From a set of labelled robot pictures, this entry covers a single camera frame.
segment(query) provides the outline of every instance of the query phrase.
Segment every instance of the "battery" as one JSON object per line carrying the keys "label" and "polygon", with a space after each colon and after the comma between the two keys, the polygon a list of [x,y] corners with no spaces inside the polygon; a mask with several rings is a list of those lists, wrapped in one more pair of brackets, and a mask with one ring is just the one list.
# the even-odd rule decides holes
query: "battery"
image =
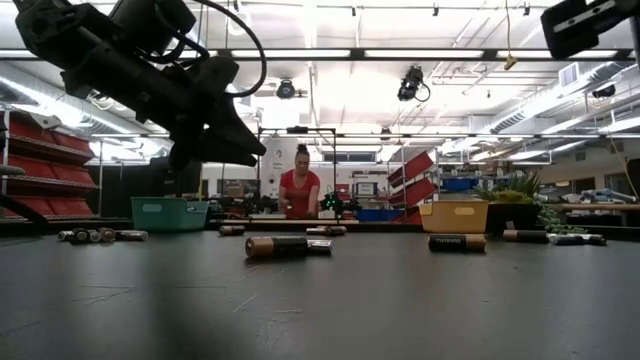
{"label": "battery", "polygon": [[309,244],[302,236],[250,237],[244,244],[247,257],[293,257],[307,254]]}
{"label": "battery", "polygon": [[73,238],[71,242],[81,244],[89,241],[89,232],[82,228],[73,229]]}
{"label": "battery", "polygon": [[218,229],[220,236],[242,235],[244,231],[244,226],[220,226]]}
{"label": "battery", "polygon": [[580,235],[549,235],[549,241],[556,246],[586,245],[587,241]]}
{"label": "battery", "polygon": [[429,250],[484,252],[487,240],[482,234],[429,234]]}
{"label": "battery", "polygon": [[346,232],[347,228],[344,226],[318,226],[307,229],[307,235],[338,236],[345,235]]}
{"label": "battery", "polygon": [[548,244],[547,232],[543,230],[505,230],[502,237],[506,241],[533,244]]}
{"label": "battery", "polygon": [[310,254],[331,255],[333,246],[331,240],[307,240],[307,247]]}
{"label": "battery", "polygon": [[98,232],[102,236],[102,241],[113,242],[116,239],[116,232],[109,228],[99,228]]}
{"label": "battery", "polygon": [[73,241],[75,237],[73,231],[60,231],[58,233],[58,240],[60,241]]}
{"label": "battery", "polygon": [[91,241],[92,243],[99,243],[100,240],[102,240],[102,235],[95,231],[95,230],[89,230],[89,241]]}
{"label": "battery", "polygon": [[594,245],[607,246],[607,239],[599,234],[566,234],[552,235],[552,242],[558,246],[568,245]]}
{"label": "battery", "polygon": [[149,234],[146,231],[122,230],[116,231],[117,241],[147,241]]}

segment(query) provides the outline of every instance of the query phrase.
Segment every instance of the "yellow bin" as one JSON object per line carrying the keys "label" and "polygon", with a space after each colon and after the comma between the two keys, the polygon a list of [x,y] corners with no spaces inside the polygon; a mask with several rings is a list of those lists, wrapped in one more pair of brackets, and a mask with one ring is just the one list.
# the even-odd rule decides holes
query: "yellow bin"
{"label": "yellow bin", "polygon": [[422,227],[433,233],[484,234],[488,211],[488,201],[436,201],[420,205]]}

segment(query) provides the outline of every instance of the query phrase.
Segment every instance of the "blue bin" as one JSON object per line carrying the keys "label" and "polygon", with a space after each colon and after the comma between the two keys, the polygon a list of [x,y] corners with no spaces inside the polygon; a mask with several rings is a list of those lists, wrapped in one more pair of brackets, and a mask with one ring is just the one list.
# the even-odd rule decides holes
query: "blue bin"
{"label": "blue bin", "polygon": [[162,197],[131,198],[134,228],[149,232],[203,230],[208,207],[207,201]]}
{"label": "blue bin", "polygon": [[404,211],[402,210],[378,210],[378,209],[367,209],[367,210],[358,210],[356,213],[356,218],[359,221],[393,221],[393,219],[402,215]]}

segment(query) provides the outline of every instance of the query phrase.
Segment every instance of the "workbench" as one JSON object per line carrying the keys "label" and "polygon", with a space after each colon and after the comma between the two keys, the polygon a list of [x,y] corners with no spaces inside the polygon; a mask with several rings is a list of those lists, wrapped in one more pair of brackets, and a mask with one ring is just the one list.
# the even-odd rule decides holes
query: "workbench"
{"label": "workbench", "polygon": [[0,357],[640,358],[636,243],[434,254],[421,233],[349,233],[332,257],[253,262],[251,235],[2,239]]}

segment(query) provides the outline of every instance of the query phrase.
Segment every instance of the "dark hair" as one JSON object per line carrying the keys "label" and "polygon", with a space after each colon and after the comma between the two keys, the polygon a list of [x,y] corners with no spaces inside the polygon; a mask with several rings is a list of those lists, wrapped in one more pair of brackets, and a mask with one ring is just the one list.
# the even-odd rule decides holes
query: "dark hair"
{"label": "dark hair", "polygon": [[298,152],[296,152],[296,156],[298,155],[307,155],[309,156],[309,150],[307,150],[307,145],[298,144]]}

